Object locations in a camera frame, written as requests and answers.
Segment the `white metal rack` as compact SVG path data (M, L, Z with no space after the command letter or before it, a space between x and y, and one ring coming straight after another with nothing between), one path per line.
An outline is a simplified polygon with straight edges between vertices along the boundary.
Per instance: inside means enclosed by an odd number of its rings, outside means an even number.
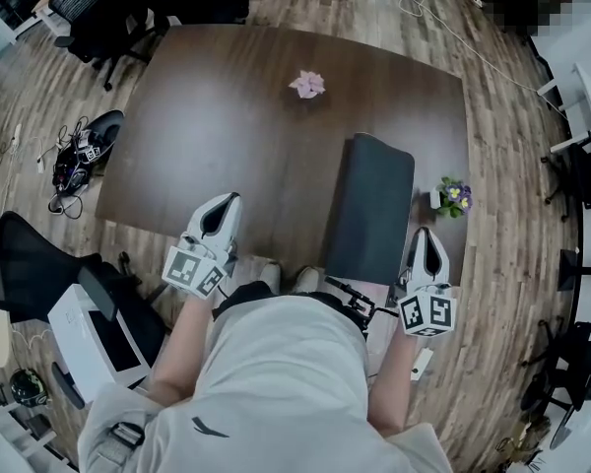
M79 473L54 448L57 433L37 414L21 420L16 402L0 401L0 473Z

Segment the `person's right forearm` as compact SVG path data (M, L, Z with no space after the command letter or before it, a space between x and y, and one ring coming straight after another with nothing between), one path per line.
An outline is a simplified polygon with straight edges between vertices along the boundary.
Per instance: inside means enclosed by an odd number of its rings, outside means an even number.
M370 388L367 419L384 438L405 428L416 346L417 338L398 326Z

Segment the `white rectangular device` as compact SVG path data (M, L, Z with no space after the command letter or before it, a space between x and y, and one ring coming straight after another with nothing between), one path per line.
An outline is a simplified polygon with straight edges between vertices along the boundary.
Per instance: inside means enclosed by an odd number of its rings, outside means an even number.
M424 374L431 358L433 350L427 347L420 348L418 355L411 369L411 381L418 381Z

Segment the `black helmet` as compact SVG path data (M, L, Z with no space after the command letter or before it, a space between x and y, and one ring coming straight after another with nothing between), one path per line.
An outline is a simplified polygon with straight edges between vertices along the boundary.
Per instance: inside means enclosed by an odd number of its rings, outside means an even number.
M48 400L45 384L39 375L30 369L18 369L10 378L14 400L28 408L43 406Z

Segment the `white sneaker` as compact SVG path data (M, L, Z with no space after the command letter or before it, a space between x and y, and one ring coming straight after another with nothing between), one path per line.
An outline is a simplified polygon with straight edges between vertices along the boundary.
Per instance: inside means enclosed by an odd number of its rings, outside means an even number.
M320 273L314 268L307 266L303 268L295 279L293 286L294 293L316 292L320 282Z
M273 294L280 292L282 269L278 262L269 261L261 270L259 280L265 283Z

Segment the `black monitor stand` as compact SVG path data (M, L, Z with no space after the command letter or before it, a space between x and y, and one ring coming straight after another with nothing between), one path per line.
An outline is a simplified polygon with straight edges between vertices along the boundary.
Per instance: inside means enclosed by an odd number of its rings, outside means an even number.
M583 276L591 276L591 266L582 264L579 252L562 249L559 253L558 291L574 290Z

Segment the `spare gripper device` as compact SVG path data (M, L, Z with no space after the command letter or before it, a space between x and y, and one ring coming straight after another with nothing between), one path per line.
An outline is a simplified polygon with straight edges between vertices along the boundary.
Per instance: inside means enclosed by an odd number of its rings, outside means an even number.
M103 134L90 130L83 132L76 140L77 159L81 164L92 165L107 152L109 145Z

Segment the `black mesh office chair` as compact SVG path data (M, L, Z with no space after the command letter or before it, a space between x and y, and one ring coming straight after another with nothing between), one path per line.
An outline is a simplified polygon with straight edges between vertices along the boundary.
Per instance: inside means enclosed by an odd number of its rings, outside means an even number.
M153 308L161 291L142 297L138 292L140 283L130 271L126 253L120 254L117 266L103 261L97 253L73 256L53 245L18 214L7 212L0 218L0 309L9 313L11 323L36 319L48 324L58 351L57 360L51 364L52 375L78 409L94 400L85 401L76 389L48 314L70 286L82 286L107 320L122 314L150 367L150 374L163 345L166 327ZM137 387L149 374L128 388Z

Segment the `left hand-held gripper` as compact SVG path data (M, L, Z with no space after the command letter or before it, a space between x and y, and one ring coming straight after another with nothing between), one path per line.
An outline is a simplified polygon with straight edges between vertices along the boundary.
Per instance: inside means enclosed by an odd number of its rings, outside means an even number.
M242 200L236 192L198 207L177 245L169 249L162 279L186 294L208 298L232 275L241 216Z

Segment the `person's black shorts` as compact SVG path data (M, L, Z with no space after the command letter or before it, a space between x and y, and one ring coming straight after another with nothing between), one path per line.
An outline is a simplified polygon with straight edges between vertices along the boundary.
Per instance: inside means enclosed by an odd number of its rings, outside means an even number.
M367 338L366 329L369 320L365 319L352 308L343 304L341 300L329 293L313 291L313 292L295 292L292 296L303 296L306 298L315 299L325 305L333 308L346 318L348 318L362 333L364 338ZM230 308L244 303L260 301L279 297L270 290L270 287L263 281L255 281L237 288L228 298L226 298L218 307L212 311L213 319L217 320Z

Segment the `white box device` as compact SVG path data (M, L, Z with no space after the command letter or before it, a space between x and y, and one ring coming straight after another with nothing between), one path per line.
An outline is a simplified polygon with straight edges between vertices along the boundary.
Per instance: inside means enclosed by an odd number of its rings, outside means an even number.
M70 286L48 320L67 370L85 401L93 401L108 383L128 387L149 374L150 367L122 314L107 320L82 286Z

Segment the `pink desk mat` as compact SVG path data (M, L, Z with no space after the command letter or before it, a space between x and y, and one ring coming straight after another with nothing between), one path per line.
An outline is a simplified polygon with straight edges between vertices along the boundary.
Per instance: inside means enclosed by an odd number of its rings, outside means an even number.
M346 141L325 234L331 277L390 286L400 272L415 160L372 135Z

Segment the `black floor bag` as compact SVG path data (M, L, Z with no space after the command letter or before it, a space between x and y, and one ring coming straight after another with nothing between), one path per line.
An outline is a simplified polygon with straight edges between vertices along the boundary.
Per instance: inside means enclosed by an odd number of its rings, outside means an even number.
M75 126L73 132L68 135L68 142L58 152L53 166L52 185L56 193L72 195L89 183L93 171L107 163L123 121L124 113L114 109L100 115L85 126L81 123ZM76 155L76 140L88 130L103 134L109 145L102 158L92 165L81 164Z

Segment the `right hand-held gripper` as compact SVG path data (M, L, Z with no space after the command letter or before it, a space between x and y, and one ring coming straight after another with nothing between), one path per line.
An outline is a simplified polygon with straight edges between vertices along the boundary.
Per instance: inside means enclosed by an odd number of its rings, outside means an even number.
M430 229L417 229L399 278L397 299L399 320L407 335L436 337L454 330L457 300L451 294L449 270L440 239Z

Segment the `wooden top white desk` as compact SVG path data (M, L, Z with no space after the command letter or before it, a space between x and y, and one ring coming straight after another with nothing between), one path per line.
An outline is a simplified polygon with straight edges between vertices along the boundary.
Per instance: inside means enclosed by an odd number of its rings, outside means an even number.
M49 1L50 0L39 0L33 7L33 14L35 18L38 21L42 21L55 36L59 36L61 31L51 17L53 12L49 8Z

